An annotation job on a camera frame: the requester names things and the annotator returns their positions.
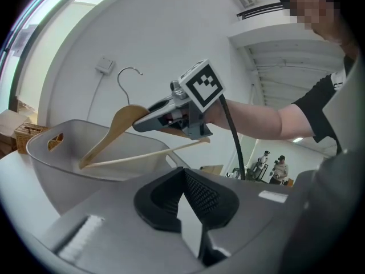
power cord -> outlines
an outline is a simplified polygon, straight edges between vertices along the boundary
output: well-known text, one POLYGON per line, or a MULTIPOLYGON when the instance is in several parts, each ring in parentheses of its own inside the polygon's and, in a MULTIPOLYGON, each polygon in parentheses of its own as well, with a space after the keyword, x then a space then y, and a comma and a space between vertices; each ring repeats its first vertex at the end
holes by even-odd
POLYGON ((246 175, 245 175, 245 167, 244 167, 244 157, 242 156, 242 151, 241 151, 240 141, 238 140, 237 130, 236 130, 236 127, 234 126, 232 117, 230 115, 230 112, 229 112, 229 109, 228 109, 228 106, 227 106, 227 101, 226 101, 226 98, 224 97, 224 95, 221 95, 219 97, 219 100, 222 104, 224 113, 226 114, 228 125, 229 125, 229 128, 230 128, 231 132, 232 132, 234 145, 236 146, 237 157, 238 157, 238 165, 240 167, 241 180, 245 180, 246 175))
POLYGON ((97 93, 97 91, 98 91, 98 89, 99 89, 99 86, 100 86, 100 84, 101 84, 101 82, 102 82, 103 78, 104 78, 104 74, 102 73, 102 75, 101 75, 101 77, 100 77, 100 79, 99 79, 98 86, 96 87, 96 90, 95 90, 94 95, 93 95, 93 97, 92 97, 92 100, 91 100, 91 103, 90 103, 90 108, 89 108, 89 110, 88 110, 88 112, 87 112, 86 121, 89 121, 89 117, 90 117, 90 112, 91 112, 92 104, 94 103, 95 95, 96 95, 96 93, 97 93))

hanger hook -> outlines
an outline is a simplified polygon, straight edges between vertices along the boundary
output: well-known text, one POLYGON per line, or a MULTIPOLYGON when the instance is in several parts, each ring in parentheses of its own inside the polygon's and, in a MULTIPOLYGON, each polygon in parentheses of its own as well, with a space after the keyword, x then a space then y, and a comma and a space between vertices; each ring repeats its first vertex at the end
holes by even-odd
POLYGON ((137 68, 134 68, 134 67, 126 67, 126 68, 123 68, 122 70, 120 70, 119 71, 119 73, 118 73, 118 77, 117 77, 117 81, 118 81, 118 84, 119 84, 119 87, 124 91, 124 93, 125 93, 125 95, 127 96, 127 101, 128 101, 128 105, 130 104, 130 102, 129 102, 129 95, 127 94, 127 92, 125 91, 125 89, 124 88, 122 88, 122 86, 121 86, 121 84, 120 84, 120 82, 119 82, 119 75, 120 75, 120 73, 122 73, 124 70, 126 70, 126 69, 133 69, 133 70, 135 70, 136 72, 138 72, 138 74, 139 75, 143 75, 143 73, 141 73, 137 68))

ceiling light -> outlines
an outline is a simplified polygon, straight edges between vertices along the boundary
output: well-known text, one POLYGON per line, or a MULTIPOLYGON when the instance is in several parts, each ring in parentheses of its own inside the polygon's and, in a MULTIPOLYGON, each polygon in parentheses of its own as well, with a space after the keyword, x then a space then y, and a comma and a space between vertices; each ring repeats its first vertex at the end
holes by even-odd
POLYGON ((302 140, 303 140, 303 138, 299 137, 299 138, 294 139, 293 142, 296 143, 296 142, 299 142, 299 141, 302 141, 302 140))

white basket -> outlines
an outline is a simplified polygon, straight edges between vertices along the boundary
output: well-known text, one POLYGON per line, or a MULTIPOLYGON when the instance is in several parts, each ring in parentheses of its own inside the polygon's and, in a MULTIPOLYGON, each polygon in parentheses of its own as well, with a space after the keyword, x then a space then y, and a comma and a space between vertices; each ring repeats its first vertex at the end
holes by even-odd
MULTIPOLYGON (((83 120, 70 120, 29 140, 27 152, 38 180, 60 214, 110 182, 123 181, 154 171, 170 170, 171 166, 166 157, 170 157, 176 166, 189 167, 175 153, 170 152, 167 156, 155 155, 130 162, 80 170, 78 161, 107 134, 108 129, 83 120), (50 151, 48 142, 59 134, 63 134, 62 142, 50 151)), ((168 148, 159 140, 125 132, 93 162, 128 158, 168 148)))

cardboard box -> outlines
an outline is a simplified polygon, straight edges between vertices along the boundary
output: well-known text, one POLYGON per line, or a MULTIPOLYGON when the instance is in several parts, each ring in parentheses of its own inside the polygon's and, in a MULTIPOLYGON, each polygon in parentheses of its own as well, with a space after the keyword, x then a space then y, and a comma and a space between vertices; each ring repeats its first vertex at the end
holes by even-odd
POLYGON ((15 139, 14 130, 23 123, 30 122, 27 116, 19 115, 17 112, 4 110, 0 114, 0 142, 13 145, 15 139))
POLYGON ((11 145, 0 141, 0 152, 1 153, 3 153, 4 155, 8 155, 12 151, 13 151, 13 148, 11 145))
POLYGON ((207 172, 209 174, 213 174, 213 175, 220 175, 223 169, 223 165, 220 164, 218 166, 204 166, 204 167, 200 167, 201 171, 207 172))

